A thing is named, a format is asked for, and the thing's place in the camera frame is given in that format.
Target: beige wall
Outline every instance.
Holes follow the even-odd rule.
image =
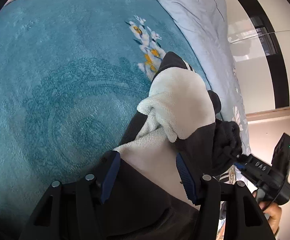
[[[255,120],[257,118],[253,117],[249,118],[249,120],[253,121],[248,121],[251,152],[268,163],[271,163],[274,147],[281,135],[284,132],[290,135],[290,115],[284,117],[276,116],[277,113],[274,113],[272,115],[274,118]],[[279,239],[290,240],[290,201],[283,205],[282,209],[283,215],[280,223]]]

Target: human hand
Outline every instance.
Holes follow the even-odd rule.
[[[260,202],[259,207],[261,209],[264,209],[269,202]],[[268,223],[271,227],[271,230],[274,234],[277,233],[277,230],[279,228],[279,223],[281,220],[282,210],[281,207],[278,206],[277,203],[273,202],[270,204],[270,206],[264,211],[265,214],[268,214],[270,217],[268,219]]]

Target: silver bolt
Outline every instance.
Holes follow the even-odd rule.
[[[87,175],[85,176],[85,179],[86,179],[86,180],[92,180],[92,179],[94,179],[94,178],[95,178],[94,174],[87,174]]]
[[[55,180],[52,182],[52,187],[58,187],[60,185],[60,182],[58,180]]]
[[[208,175],[208,174],[205,174],[205,175],[203,176],[203,180],[205,180],[205,181],[210,181],[210,180],[211,180],[211,176]]]
[[[245,183],[244,183],[242,180],[238,180],[238,181],[237,181],[237,184],[238,184],[238,186],[240,186],[240,187],[244,187],[244,186],[245,186]]]

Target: black stripe panel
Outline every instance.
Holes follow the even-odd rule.
[[[287,71],[275,30],[258,0],[238,1],[253,23],[266,54],[274,89],[275,107],[290,106]]]

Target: bed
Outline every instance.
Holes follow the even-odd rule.
[[[51,181],[119,143],[173,51],[248,127],[224,0],[14,0],[0,11],[0,224],[18,235]]]

